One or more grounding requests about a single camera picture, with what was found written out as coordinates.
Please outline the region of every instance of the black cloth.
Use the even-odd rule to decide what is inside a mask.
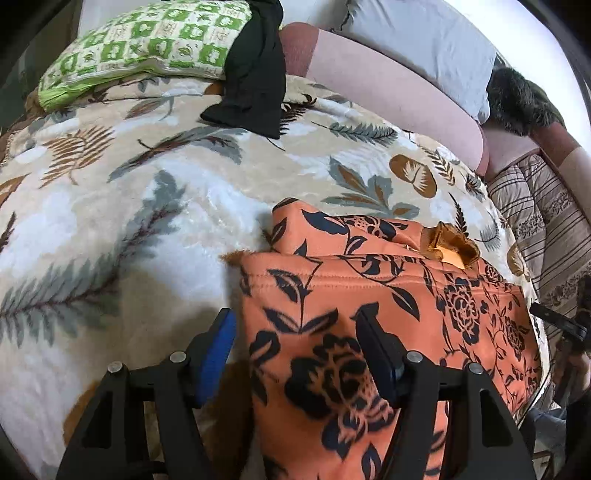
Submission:
[[[279,138],[285,96],[285,57],[279,39],[283,8],[279,0],[249,3],[252,18],[226,58],[225,95],[220,103],[205,109],[201,118]]]

